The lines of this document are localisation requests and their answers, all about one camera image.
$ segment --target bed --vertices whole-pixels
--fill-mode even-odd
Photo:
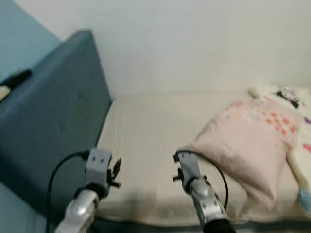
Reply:
[[[244,96],[244,91],[141,94],[112,101],[92,33],[78,32],[40,62],[33,76],[1,102],[1,180],[45,215],[48,180],[58,161],[93,146],[109,149],[112,162],[122,158],[118,177],[122,186],[111,189],[101,202],[97,217],[106,220],[97,222],[98,228],[197,230],[190,197],[179,182],[172,181],[177,172],[172,155],[193,140],[218,111]],[[224,200],[225,188],[216,169],[204,161],[199,164]],[[75,160],[57,174],[52,190],[55,223],[83,185],[84,166],[83,161]],[[288,166],[282,173],[279,203],[271,212],[254,203],[238,182],[227,175],[226,179],[227,211],[235,223],[311,227],[296,204],[298,187]],[[288,219],[295,224],[280,223]]]

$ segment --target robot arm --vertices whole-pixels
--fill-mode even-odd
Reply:
[[[92,148],[86,163],[86,186],[77,191],[74,200],[66,208],[65,218],[56,233],[86,233],[95,218],[101,199],[108,196],[110,187],[119,188],[114,179],[119,173],[121,160],[108,169],[111,152]]]
[[[203,231],[235,233],[216,193],[206,177],[201,175],[195,153],[192,153],[189,148],[182,148],[177,151],[174,160],[180,163],[181,168],[178,169],[178,176],[173,177],[173,180],[181,180],[185,192],[191,195]]]

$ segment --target black cylinder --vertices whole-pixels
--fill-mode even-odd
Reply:
[[[204,233],[236,233],[232,225],[226,219],[218,219],[209,222],[203,228]]]

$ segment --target headboard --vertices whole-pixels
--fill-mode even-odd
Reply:
[[[96,145],[110,103],[92,33],[77,32],[1,102],[1,180],[45,215],[54,167],[64,156]],[[85,162],[76,159],[56,175],[54,220],[83,185],[84,169]]]

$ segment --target mattress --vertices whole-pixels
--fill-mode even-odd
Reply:
[[[98,217],[158,226],[191,226],[199,221],[191,197],[181,182],[173,182],[178,164],[172,155],[190,143],[204,125],[232,101],[246,97],[240,92],[141,94],[113,101],[97,147],[112,151],[114,163],[122,158],[117,178],[120,189],[112,188],[97,212]],[[218,171],[199,160],[200,171],[225,199],[225,186]],[[298,185],[287,163],[279,187],[278,201],[268,211],[225,174],[232,221],[271,222],[307,219],[296,199]]]

